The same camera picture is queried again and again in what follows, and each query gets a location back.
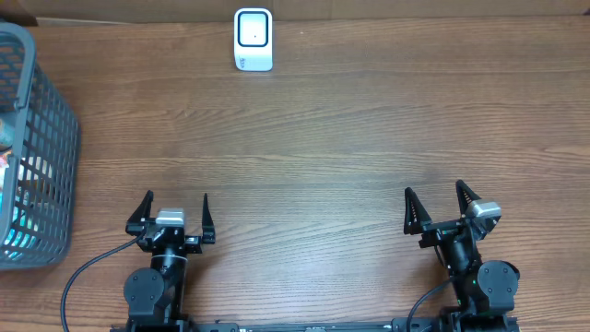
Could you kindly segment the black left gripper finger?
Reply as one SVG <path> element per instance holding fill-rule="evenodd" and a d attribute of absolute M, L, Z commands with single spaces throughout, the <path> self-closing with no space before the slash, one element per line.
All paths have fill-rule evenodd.
<path fill-rule="evenodd" d="M 139 204 L 137 209 L 133 212 L 131 217 L 127 220 L 125 225 L 125 232 L 129 235 L 139 235 L 144 229 L 146 222 L 150 218 L 151 204 L 153 202 L 153 192 L 148 190 Z"/>
<path fill-rule="evenodd" d="M 216 242 L 215 225 L 209 211 L 208 196 L 204 194 L 202 208 L 202 243 L 214 244 Z"/>

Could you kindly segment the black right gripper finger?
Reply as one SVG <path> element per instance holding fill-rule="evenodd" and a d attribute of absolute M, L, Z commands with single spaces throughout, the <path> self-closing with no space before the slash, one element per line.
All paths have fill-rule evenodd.
<path fill-rule="evenodd" d="M 432 219 L 411 187 L 405 189 L 404 234 L 420 234 L 432 224 Z"/>
<path fill-rule="evenodd" d="M 481 199 L 463 180 L 455 183 L 460 213 L 465 216 L 475 216 L 476 207 Z"/>

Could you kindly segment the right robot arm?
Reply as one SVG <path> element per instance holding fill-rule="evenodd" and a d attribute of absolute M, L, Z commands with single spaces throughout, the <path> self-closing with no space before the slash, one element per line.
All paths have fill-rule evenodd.
<path fill-rule="evenodd" d="M 420 235 L 419 246 L 432 247 L 446 268 L 448 279 L 422 295 L 407 316 L 410 331 L 419 307 L 433 294 L 451 285 L 457 305 L 444 307 L 427 326 L 430 331 L 518 331 L 517 320 L 508 316 L 515 307 L 519 269 L 502 260 L 483 261 L 477 242 L 483 240 L 502 217 L 500 205 L 478 196 L 464 181 L 455 183 L 460 217 L 435 222 L 415 191 L 405 189 L 403 232 Z"/>

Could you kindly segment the orange snack pack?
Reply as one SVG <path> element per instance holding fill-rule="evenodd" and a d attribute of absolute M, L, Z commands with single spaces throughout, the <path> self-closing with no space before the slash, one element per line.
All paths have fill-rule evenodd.
<path fill-rule="evenodd" d="M 12 156 L 12 151 L 7 150 L 1 153 L 0 159 L 0 187 L 4 186 L 4 180 L 6 177 L 6 172 L 9 169 L 9 162 L 8 158 Z"/>

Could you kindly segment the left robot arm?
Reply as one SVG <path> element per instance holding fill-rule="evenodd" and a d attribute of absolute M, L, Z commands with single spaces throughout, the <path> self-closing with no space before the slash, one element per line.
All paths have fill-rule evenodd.
<path fill-rule="evenodd" d="M 196 331 L 195 321 L 183 313 L 187 256 L 200 254 L 204 244 L 216 242 L 208 198 L 203 199 L 202 233 L 185 233 L 181 208 L 162 208 L 150 216 L 153 193 L 148 191 L 128 219 L 125 232 L 151 254 L 149 267 L 131 273 L 124 284 L 128 304 L 125 331 Z"/>

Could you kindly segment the teal snack packet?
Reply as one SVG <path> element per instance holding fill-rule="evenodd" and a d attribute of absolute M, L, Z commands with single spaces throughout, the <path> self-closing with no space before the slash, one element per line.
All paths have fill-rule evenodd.
<path fill-rule="evenodd" d="M 41 232 L 48 230 L 46 220 L 53 214 L 53 168 L 41 157 L 27 157 L 18 165 L 9 229 L 2 241 L 2 257 L 10 263 L 34 261 L 32 251 L 42 252 L 46 244 Z"/>

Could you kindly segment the green lid jar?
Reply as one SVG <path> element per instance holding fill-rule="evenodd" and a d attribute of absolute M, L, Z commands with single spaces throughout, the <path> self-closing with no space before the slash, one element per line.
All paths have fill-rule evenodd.
<path fill-rule="evenodd" d="M 16 135 L 16 114 L 14 112 L 1 113 L 0 118 L 0 151 L 12 148 Z"/>

